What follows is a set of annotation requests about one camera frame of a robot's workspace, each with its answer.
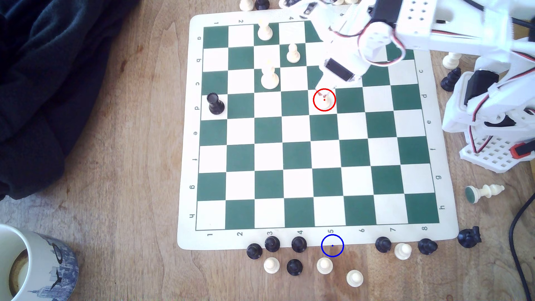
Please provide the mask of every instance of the black cable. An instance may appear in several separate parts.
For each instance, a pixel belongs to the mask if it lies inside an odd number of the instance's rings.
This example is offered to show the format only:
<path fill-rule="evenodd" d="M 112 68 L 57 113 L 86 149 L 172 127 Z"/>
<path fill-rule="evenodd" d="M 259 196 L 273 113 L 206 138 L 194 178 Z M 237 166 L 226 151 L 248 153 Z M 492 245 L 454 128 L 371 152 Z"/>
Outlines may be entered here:
<path fill-rule="evenodd" d="M 522 215 L 522 213 L 526 211 L 526 209 L 533 202 L 534 199 L 535 199 L 535 193 L 524 204 L 524 206 L 520 208 L 515 218 L 513 219 L 513 222 L 511 223 L 511 228 L 509 228 L 509 247 L 511 248 L 511 255 L 513 256 L 513 260 L 515 261 L 515 266 L 518 271 L 518 275 L 520 276 L 520 281 L 522 282 L 522 286 L 524 287 L 524 293 L 526 294 L 527 301 L 531 301 L 530 290 L 528 288 L 528 283 L 526 282 L 526 278 L 524 277 L 524 273 L 522 272 L 522 267 L 520 266 L 520 262 L 518 261 L 518 256 L 516 255 L 515 243 L 513 242 L 513 232 L 515 231 L 516 222 L 518 222 L 518 219 L 520 219 L 520 216 Z"/>

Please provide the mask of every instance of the mug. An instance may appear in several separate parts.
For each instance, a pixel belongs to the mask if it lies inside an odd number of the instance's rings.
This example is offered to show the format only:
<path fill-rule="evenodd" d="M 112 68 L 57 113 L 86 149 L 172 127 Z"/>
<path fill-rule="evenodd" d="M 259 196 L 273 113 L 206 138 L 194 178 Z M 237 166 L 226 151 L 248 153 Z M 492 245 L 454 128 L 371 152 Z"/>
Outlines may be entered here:
<path fill-rule="evenodd" d="M 0 224 L 0 301 L 66 301 L 77 280 L 78 261 L 65 243 Z"/>

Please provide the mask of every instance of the white pawn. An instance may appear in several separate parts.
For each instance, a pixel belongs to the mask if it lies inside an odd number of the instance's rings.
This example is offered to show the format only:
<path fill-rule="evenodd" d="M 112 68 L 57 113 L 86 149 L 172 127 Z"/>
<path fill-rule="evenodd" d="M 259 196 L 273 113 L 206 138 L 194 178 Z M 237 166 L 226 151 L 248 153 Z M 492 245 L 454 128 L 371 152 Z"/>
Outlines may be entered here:
<path fill-rule="evenodd" d="M 316 268 L 318 272 L 327 275 L 333 270 L 333 262 L 327 257 L 320 258 L 316 263 Z"/>
<path fill-rule="evenodd" d="M 412 247 L 409 244 L 400 243 L 394 247 L 394 255 L 400 260 L 409 259 Z"/>
<path fill-rule="evenodd" d="M 294 63 L 294 64 L 299 62 L 299 60 L 301 59 L 301 54 L 297 50 L 297 45 L 296 44 L 290 44 L 288 46 L 288 53 L 286 54 L 286 59 L 290 63 Z"/>
<path fill-rule="evenodd" d="M 446 69 L 455 69 L 459 66 L 459 59 L 461 54 L 455 52 L 448 52 L 448 55 L 442 60 L 442 66 Z"/>
<path fill-rule="evenodd" d="M 347 273 L 346 276 L 347 284 L 351 285 L 352 287 L 356 288 L 362 285 L 364 282 L 364 277 L 362 276 L 362 273 L 352 269 Z"/>
<path fill-rule="evenodd" d="M 269 27 L 268 22 L 260 20 L 258 22 L 258 26 L 260 27 L 258 29 L 258 37 L 260 40 L 267 41 L 273 37 L 273 30 L 271 30 L 271 27 Z"/>
<path fill-rule="evenodd" d="M 464 194 L 467 196 L 468 202 L 475 204 L 482 196 L 490 198 L 493 195 L 497 195 L 500 192 L 504 191 L 505 187 L 503 185 L 483 185 L 483 188 L 477 189 L 474 186 L 467 186 L 464 190 Z"/>
<path fill-rule="evenodd" d="M 275 274 L 279 271 L 280 263 L 275 257 L 269 257 L 264 261 L 264 269 L 270 274 Z"/>

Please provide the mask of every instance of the black cloth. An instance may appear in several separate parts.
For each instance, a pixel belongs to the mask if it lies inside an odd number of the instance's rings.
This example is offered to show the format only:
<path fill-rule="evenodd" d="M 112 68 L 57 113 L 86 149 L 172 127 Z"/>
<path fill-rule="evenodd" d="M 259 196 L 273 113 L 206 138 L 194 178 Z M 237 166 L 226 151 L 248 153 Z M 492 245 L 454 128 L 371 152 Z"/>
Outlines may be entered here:
<path fill-rule="evenodd" d="M 0 200 L 64 171 L 137 0 L 0 1 Z"/>

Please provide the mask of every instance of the white chess piece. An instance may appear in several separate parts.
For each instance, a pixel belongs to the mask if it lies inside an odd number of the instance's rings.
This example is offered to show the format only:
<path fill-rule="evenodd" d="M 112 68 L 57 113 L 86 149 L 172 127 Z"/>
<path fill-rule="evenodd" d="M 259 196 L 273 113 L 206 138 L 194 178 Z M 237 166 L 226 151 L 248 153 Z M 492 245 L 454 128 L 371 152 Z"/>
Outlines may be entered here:
<path fill-rule="evenodd" d="M 286 54 L 286 59 L 290 63 L 294 63 L 294 64 L 299 62 L 299 60 L 301 59 L 301 54 L 297 50 L 297 45 L 296 44 L 290 44 L 288 46 L 288 53 Z"/>
<path fill-rule="evenodd" d="M 364 277 L 362 276 L 362 273 L 352 269 L 347 273 L 346 276 L 347 284 L 351 285 L 352 287 L 356 288 L 362 285 L 364 282 Z"/>
<path fill-rule="evenodd" d="M 318 272 L 327 275 L 333 270 L 333 262 L 327 257 L 322 257 L 316 263 L 316 268 Z"/>
<path fill-rule="evenodd" d="M 260 20 L 258 22 L 258 26 L 260 27 L 258 29 L 258 37 L 262 41 L 267 41 L 273 37 L 273 30 L 271 30 L 271 27 L 269 27 L 269 23 L 265 20 Z"/>
<path fill-rule="evenodd" d="M 253 0 L 241 0 L 240 1 L 240 10 L 242 11 L 252 11 L 255 8 Z"/>
<path fill-rule="evenodd" d="M 280 263 L 275 257 L 269 257 L 264 261 L 264 269 L 270 274 L 275 274 L 279 271 Z"/>
<path fill-rule="evenodd" d="M 275 68 L 271 62 L 262 68 L 262 78 L 260 78 L 260 83 L 262 86 L 268 90 L 275 89 L 279 85 L 279 76 L 275 73 Z"/>
<path fill-rule="evenodd" d="M 394 247 L 394 255 L 400 260 L 409 259 L 412 247 L 409 244 L 399 243 Z"/>
<path fill-rule="evenodd" d="M 500 192 L 504 191 L 505 187 L 503 185 L 483 185 L 481 189 L 477 189 L 474 186 L 467 186 L 464 190 L 464 194 L 466 194 L 468 202 L 475 204 L 481 198 L 482 196 L 486 196 L 487 198 L 490 198 L 493 195 L 497 195 Z"/>
<path fill-rule="evenodd" d="M 447 56 L 442 60 L 442 66 L 446 69 L 455 69 L 459 66 L 459 59 L 461 54 L 455 52 L 449 52 Z"/>

